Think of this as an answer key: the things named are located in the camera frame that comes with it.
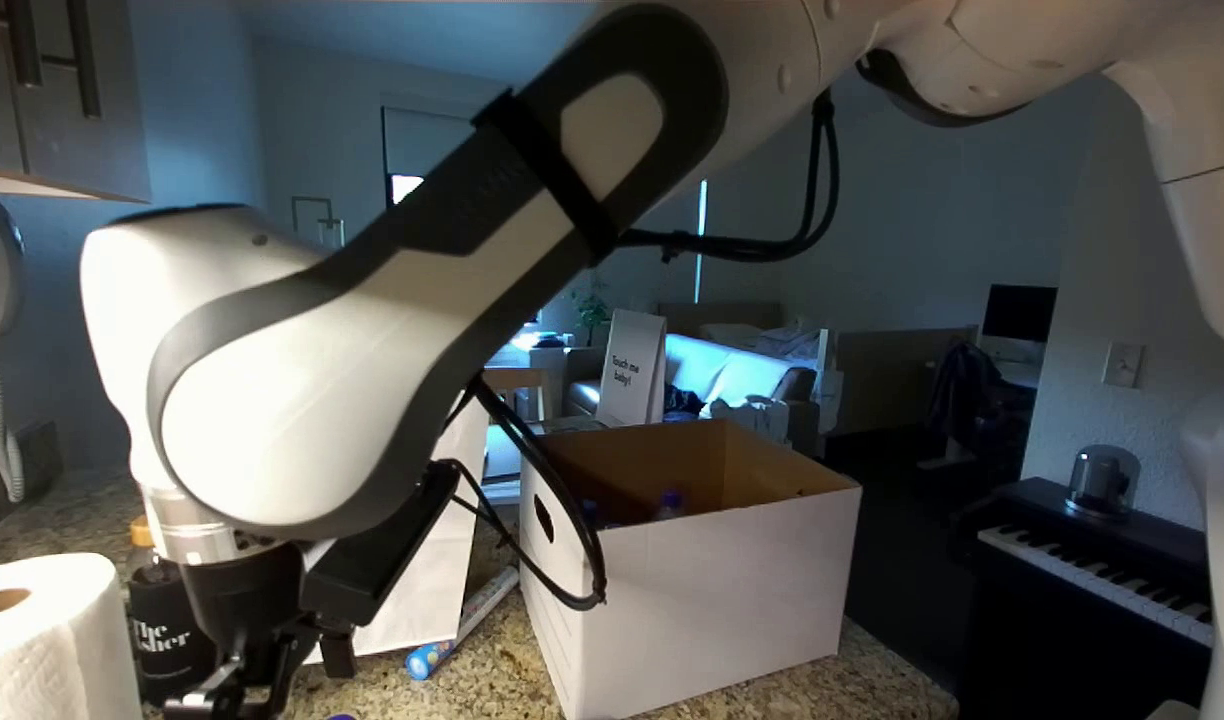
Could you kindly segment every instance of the ceiling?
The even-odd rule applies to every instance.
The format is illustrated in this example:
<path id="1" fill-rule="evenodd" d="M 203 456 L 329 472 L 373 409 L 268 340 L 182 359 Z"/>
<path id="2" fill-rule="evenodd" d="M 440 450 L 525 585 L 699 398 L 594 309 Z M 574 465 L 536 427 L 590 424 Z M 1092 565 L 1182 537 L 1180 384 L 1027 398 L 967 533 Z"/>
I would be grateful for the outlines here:
<path id="1" fill-rule="evenodd" d="M 587 20 L 590 0 L 232 0 L 268 40 L 434 74 L 529 82 Z"/>

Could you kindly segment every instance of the room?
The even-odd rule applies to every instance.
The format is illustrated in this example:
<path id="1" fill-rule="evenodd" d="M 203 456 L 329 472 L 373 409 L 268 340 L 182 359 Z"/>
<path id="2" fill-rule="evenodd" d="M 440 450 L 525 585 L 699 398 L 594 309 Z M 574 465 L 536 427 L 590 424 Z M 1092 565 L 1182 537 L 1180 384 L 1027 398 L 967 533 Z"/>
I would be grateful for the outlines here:
<path id="1" fill-rule="evenodd" d="M 78 246 L 97 223 L 223 202 L 264 207 L 291 235 L 348 242 L 385 207 L 385 110 L 472 115 L 544 64 L 536 49 L 556 54 L 580 24 L 580 13 L 562 13 L 532 55 L 496 55 L 488 64 L 505 77 L 474 77 L 483 67 L 458 64 L 465 54 L 443 54 L 454 59 L 443 67 L 348 55 L 260 35 L 248 13 L 218 0 L 129 3 L 151 190 L 143 203 L 0 196 L 23 235 L 23 304 L 0 340 L 7 424 L 51 424 L 56 456 L 73 472 L 129 465 L 129 438 L 101 393 L 75 300 Z M 995 124 L 946 134 L 907 121 L 849 77 L 835 110 L 844 203 L 821 249 L 776 269 L 705 260 L 699 272 L 623 251 L 561 291 L 544 316 L 562 324 L 584 291 L 616 309 L 699 291 L 707 304 L 776 300 L 796 324 L 946 328 L 979 324 L 988 286 L 1051 286 L 1058 304 L 1019 475 L 1065 484 L 1084 445 L 1116 445 L 1138 459 L 1133 509 L 1202 530 L 1174 424 L 1224 389 L 1224 343 L 1201 320 L 1122 91 L 1084 82 Z M 707 180 L 707 231 L 789 231 L 803 124 Z M 693 221 L 686 191 L 653 212 L 665 227 Z M 1135 389 L 1103 384 L 1110 343 L 1146 350 Z"/>

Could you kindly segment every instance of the electrical outlet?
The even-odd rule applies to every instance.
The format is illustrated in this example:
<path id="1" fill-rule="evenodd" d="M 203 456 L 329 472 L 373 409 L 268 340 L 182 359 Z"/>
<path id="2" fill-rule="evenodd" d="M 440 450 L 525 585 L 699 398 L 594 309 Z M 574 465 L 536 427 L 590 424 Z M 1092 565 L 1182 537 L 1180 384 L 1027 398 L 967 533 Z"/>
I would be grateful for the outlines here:
<path id="1" fill-rule="evenodd" d="M 1138 389 L 1142 381 L 1142 343 L 1110 340 L 1103 353 L 1098 384 Z"/>

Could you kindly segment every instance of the paper towel roll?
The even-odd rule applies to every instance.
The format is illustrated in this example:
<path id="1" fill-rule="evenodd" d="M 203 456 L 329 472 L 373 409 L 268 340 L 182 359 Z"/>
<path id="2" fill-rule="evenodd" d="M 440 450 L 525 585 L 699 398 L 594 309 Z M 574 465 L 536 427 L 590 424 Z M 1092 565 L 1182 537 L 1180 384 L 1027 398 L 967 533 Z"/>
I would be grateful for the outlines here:
<path id="1" fill-rule="evenodd" d="M 116 565 L 93 551 L 0 565 L 0 720 L 137 720 Z"/>

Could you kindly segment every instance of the kitchen counter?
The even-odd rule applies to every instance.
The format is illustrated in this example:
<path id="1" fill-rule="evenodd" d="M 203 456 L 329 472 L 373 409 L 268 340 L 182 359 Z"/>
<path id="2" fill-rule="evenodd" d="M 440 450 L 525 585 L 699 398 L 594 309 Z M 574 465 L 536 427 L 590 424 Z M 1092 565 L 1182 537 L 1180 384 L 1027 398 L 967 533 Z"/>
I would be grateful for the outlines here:
<path id="1" fill-rule="evenodd" d="M 130 481 L 67 481 L 44 502 L 0 520 L 0 562 L 41 551 L 102 551 L 129 562 L 129 520 L 139 513 Z M 474 533 L 472 585 L 493 565 L 496 541 Z M 396 658 L 358 661 L 355 680 L 329 680 L 318 669 L 300 669 L 291 680 L 289 716 L 329 720 L 350 711 L 377 716 L 561 716 L 548 669 L 521 594 L 510 594 L 472 639 L 423 684 L 410 684 Z M 889 654 L 863 627 L 844 623 L 838 658 L 811 661 L 764 680 L 730 684 L 659 711 L 672 716 L 955 716 L 955 702 Z"/>

